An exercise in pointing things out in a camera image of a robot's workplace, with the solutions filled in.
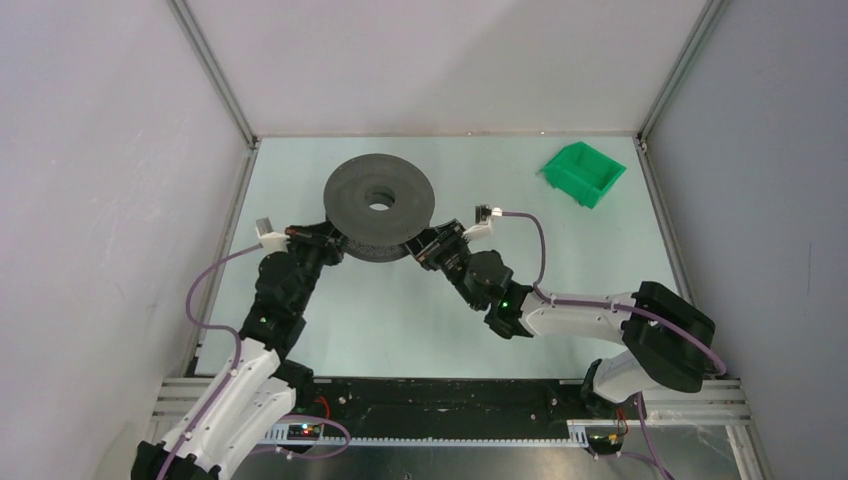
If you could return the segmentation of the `black cable spool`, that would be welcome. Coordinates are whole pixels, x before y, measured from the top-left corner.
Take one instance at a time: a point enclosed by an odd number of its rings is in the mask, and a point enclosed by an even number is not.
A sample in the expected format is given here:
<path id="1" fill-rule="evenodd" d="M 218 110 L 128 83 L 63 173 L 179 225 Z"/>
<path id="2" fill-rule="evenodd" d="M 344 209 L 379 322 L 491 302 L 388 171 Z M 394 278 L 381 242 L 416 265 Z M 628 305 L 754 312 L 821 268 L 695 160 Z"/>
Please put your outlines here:
<path id="1" fill-rule="evenodd" d="M 369 153 L 339 165 L 323 191 L 327 220 L 346 238 L 345 252 L 369 263 L 408 254 L 404 244 L 430 226 L 435 193 L 427 176 L 395 155 Z"/>

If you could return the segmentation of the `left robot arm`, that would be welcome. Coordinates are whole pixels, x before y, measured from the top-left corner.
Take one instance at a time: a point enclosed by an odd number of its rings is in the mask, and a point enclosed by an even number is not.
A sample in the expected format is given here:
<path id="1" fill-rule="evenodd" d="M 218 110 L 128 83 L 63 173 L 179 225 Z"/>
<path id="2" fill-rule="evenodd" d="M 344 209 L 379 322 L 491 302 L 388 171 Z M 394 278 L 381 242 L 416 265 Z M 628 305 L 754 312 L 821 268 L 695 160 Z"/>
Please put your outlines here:
<path id="1" fill-rule="evenodd" d="M 289 360 L 324 268 L 344 257 L 343 234 L 330 222 L 272 231 L 257 223 L 260 261 L 253 302 L 240 329 L 222 326 L 234 349 L 222 370 L 157 443 L 142 441 L 133 479 L 229 479 L 259 440 L 287 414 L 316 403 L 313 372 Z"/>

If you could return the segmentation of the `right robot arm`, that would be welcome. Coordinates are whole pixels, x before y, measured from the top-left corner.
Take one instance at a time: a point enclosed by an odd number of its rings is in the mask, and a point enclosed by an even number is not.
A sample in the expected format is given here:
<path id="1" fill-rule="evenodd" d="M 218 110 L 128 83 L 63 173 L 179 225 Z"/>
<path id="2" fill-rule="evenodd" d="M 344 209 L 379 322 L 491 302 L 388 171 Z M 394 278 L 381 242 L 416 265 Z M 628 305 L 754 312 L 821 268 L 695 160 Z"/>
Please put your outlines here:
<path id="1" fill-rule="evenodd" d="M 712 350 L 713 320 L 664 285 L 644 281 L 637 291 L 606 296 L 555 294 L 539 282 L 513 280 L 495 250 L 473 252 L 469 233 L 452 221 L 405 243 L 426 270 L 439 271 L 468 306 L 504 339 L 570 335 L 624 347 L 594 361 L 581 386 L 585 411 L 606 418 L 631 397 L 656 388 L 698 393 L 727 366 Z"/>

